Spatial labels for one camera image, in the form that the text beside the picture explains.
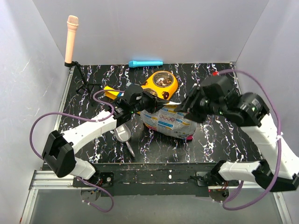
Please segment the pink white pet food bag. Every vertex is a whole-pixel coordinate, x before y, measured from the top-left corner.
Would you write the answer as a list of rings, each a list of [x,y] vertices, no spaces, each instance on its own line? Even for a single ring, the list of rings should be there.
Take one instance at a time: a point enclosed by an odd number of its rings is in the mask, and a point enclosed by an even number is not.
[[[184,118],[185,113],[174,112],[174,105],[166,105],[155,113],[139,112],[145,126],[167,136],[192,140],[197,123]]]

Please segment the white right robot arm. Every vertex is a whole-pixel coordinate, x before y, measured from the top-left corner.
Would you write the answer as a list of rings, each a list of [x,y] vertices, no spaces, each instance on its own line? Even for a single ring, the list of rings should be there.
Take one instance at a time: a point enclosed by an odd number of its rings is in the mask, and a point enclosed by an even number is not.
[[[270,110],[259,95],[238,95],[234,88],[220,84],[194,85],[175,111],[197,123],[206,121],[208,115],[221,115],[239,126],[262,154],[263,159],[256,162],[219,161],[206,174],[214,184],[249,181],[271,192],[299,187],[299,158],[278,134]]]

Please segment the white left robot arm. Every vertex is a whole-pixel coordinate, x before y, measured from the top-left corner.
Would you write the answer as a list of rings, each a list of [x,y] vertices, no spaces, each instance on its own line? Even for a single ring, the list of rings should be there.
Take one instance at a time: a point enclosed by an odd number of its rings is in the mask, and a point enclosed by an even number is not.
[[[156,112],[168,103],[168,100],[155,97],[146,91],[131,98],[118,97],[97,116],[76,128],[62,133],[57,130],[51,132],[42,158],[57,177],[78,176],[83,178],[88,186],[96,186],[100,178],[94,165],[77,158],[75,154],[95,138],[129,121],[132,114],[143,110]]]

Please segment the silver metal scoop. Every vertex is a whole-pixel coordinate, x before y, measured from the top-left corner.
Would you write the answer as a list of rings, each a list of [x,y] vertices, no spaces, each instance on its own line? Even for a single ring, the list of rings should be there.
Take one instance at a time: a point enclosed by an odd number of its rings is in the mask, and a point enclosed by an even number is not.
[[[125,143],[127,145],[130,154],[135,157],[135,153],[129,143],[129,140],[131,138],[131,131],[129,130],[127,125],[123,124],[118,126],[116,129],[114,129],[114,134],[119,142]]]

